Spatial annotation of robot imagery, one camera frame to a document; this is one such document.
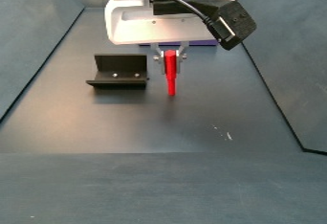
black bracket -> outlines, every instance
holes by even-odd
[[[97,88],[147,85],[147,55],[95,55],[99,72],[87,83]]]

dark work surface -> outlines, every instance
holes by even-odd
[[[326,157],[302,152],[242,47],[189,49],[175,98],[154,61],[146,90],[97,92],[95,53],[151,56],[109,43],[105,10],[0,124],[0,223],[325,224]]]
[[[146,90],[95,90],[94,54],[149,54]],[[191,47],[170,97],[150,47],[114,46],[89,10],[0,125],[2,152],[300,150],[242,46]]]
[[[325,224],[327,158],[0,154],[0,222]]]
[[[327,152],[327,0],[242,0],[246,47],[306,149]]]
[[[0,0],[0,120],[82,10],[77,0]]]

red peg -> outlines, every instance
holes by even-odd
[[[175,96],[177,94],[177,65],[178,65],[177,51],[169,50],[165,52],[165,71],[169,86],[169,95]]]

